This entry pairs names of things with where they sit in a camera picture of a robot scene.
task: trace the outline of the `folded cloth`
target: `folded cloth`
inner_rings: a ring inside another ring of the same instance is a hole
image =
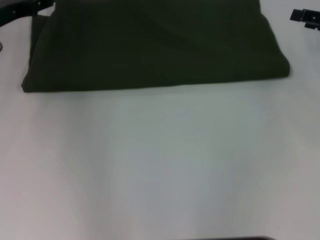
[[[285,78],[259,0],[57,0],[32,19],[25,92]]]

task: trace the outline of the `black plastic object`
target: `black plastic object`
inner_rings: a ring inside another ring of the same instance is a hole
[[[256,237],[234,237],[234,238],[212,238],[212,239],[198,239],[198,240],[274,240],[270,237],[256,236]]]
[[[52,7],[55,0],[0,0],[0,27],[16,19],[36,16],[39,11]]]
[[[320,31],[320,12],[312,10],[294,9],[290,20],[305,23],[308,29],[318,29]]]

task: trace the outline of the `white surface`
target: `white surface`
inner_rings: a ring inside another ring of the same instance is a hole
[[[292,76],[24,94],[30,20],[0,28],[0,239],[320,239],[318,0],[262,0]]]

